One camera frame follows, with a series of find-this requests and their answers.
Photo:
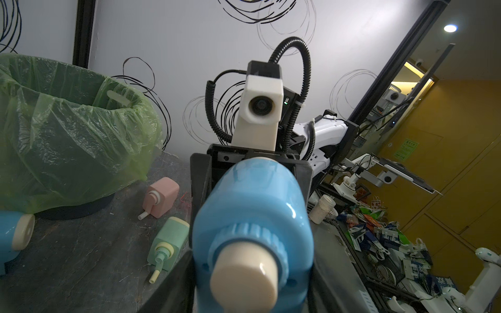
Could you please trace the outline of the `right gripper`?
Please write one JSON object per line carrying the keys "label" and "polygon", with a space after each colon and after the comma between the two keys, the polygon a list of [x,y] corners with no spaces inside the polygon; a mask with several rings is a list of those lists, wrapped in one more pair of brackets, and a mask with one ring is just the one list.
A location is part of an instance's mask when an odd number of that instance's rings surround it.
{"label": "right gripper", "polygon": [[216,184],[223,175],[235,164],[252,158],[262,157],[274,160],[289,169],[300,186],[305,203],[311,196],[313,169],[305,160],[300,160],[297,153],[280,151],[264,151],[244,147],[223,146],[213,144],[207,154],[194,153],[190,157],[191,181],[191,227],[189,242],[193,242],[194,221],[199,210],[211,192],[212,184]]}

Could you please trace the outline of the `clear pink shavings tray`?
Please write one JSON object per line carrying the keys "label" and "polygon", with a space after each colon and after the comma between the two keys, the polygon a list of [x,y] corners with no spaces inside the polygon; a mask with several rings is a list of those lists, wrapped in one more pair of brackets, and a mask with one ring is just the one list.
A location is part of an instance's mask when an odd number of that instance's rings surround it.
{"label": "clear pink shavings tray", "polygon": [[180,198],[180,208],[186,212],[190,212],[192,207],[192,197],[189,192],[186,192]]}

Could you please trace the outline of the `pink pencil sharpener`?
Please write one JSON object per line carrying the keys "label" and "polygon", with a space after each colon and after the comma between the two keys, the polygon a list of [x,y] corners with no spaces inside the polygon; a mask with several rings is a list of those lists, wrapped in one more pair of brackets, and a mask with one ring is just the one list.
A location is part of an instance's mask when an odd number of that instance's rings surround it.
{"label": "pink pencil sharpener", "polygon": [[180,186],[169,177],[151,184],[147,188],[142,209],[143,213],[138,215],[138,220],[143,220],[147,216],[153,216],[160,219],[165,213],[172,209],[174,202],[180,191]]}

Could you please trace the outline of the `green cream pencil sharpener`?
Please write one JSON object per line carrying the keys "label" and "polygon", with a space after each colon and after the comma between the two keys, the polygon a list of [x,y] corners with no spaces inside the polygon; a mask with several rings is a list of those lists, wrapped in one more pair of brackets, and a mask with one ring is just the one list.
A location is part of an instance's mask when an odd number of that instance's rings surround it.
{"label": "green cream pencil sharpener", "polygon": [[154,284],[163,271],[172,270],[188,238],[189,228],[188,222],[171,216],[160,229],[147,256],[147,263],[154,267],[150,284]]}

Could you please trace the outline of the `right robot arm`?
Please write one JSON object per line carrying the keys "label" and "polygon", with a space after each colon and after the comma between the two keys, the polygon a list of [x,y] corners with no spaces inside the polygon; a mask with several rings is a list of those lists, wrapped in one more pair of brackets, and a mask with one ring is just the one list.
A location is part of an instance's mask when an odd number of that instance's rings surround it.
{"label": "right robot arm", "polygon": [[312,182],[340,163],[357,130],[331,112],[317,117],[314,150],[307,160],[297,159],[295,153],[217,144],[205,154],[193,154],[190,247],[208,249],[212,243],[236,241],[269,248],[313,245],[307,221]]}

